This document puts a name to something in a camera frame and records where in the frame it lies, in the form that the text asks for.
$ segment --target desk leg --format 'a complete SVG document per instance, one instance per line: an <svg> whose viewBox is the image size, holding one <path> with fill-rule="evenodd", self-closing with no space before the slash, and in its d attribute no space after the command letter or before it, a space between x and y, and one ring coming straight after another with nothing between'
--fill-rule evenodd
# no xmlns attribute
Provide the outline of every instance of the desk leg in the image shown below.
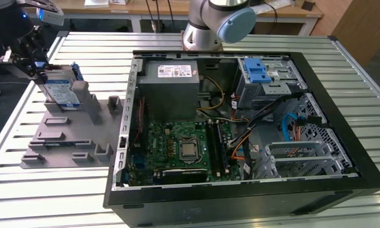
<svg viewBox="0 0 380 228"><path fill-rule="evenodd" d="M130 24L132 24L132 31L141 33L141 29L140 29L140 15L129 15L129 19L130 19Z"/></svg>
<svg viewBox="0 0 380 228"><path fill-rule="evenodd" d="M314 28L317 18L306 18L305 23L302 24L298 36L309 36L312 29Z"/></svg>

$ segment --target blue drive bay latch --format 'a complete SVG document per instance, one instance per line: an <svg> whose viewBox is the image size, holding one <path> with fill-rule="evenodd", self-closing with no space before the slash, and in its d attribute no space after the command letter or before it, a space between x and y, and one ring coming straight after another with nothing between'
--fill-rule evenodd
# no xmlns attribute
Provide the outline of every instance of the blue drive bay latch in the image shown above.
<svg viewBox="0 0 380 228"><path fill-rule="evenodd" d="M244 63L250 78L250 83L272 82L272 78L266 76L266 68L261 63L260 58L245 58Z"/></svg>

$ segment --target green circuit board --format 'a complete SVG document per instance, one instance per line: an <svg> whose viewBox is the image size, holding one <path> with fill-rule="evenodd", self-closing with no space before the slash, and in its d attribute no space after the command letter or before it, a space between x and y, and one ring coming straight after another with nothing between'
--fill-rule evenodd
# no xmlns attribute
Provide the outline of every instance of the green circuit board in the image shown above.
<svg viewBox="0 0 380 228"><path fill-rule="evenodd" d="M229 140L229 124L220 124L222 140ZM180 157L180 143L184 140L197 142L197 160L182 161ZM144 170L137 170L136 177L140 185L152 185L149 171L165 169L206 169L206 182L240 180L237 165L228 167L229 173L216 176L210 171L210 158L205 135L205 122L149 123L148 152L144 158Z"/></svg>

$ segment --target power supply label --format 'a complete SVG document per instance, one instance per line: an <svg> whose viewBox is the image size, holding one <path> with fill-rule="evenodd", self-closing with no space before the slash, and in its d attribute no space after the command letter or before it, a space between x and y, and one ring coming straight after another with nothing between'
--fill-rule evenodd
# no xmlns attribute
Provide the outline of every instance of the power supply label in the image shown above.
<svg viewBox="0 0 380 228"><path fill-rule="evenodd" d="M80 105L68 80L48 80L45 88L56 103L64 110L74 110Z"/></svg>
<svg viewBox="0 0 380 228"><path fill-rule="evenodd" d="M189 65L161 65L157 67L157 77L190 77Z"/></svg>

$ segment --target ram slot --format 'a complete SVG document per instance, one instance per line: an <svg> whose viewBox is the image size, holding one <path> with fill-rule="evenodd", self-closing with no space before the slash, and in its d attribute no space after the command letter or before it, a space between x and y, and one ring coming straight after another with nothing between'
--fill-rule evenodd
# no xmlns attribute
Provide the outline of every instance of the ram slot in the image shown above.
<svg viewBox="0 0 380 228"><path fill-rule="evenodd" d="M206 122L205 133L212 174L220 177L225 174L225 167L221 153L218 125Z"/></svg>
<svg viewBox="0 0 380 228"><path fill-rule="evenodd" d="M224 135L222 135L222 131L220 128L220 125L217 124L217 133L218 133L218 138L220 138L220 150L221 150L221 158L222 158L222 164L224 164L224 170L225 170L225 174L229 173L228 170L228 159L226 159L226 149L225 149L225 143L224 143Z"/></svg>

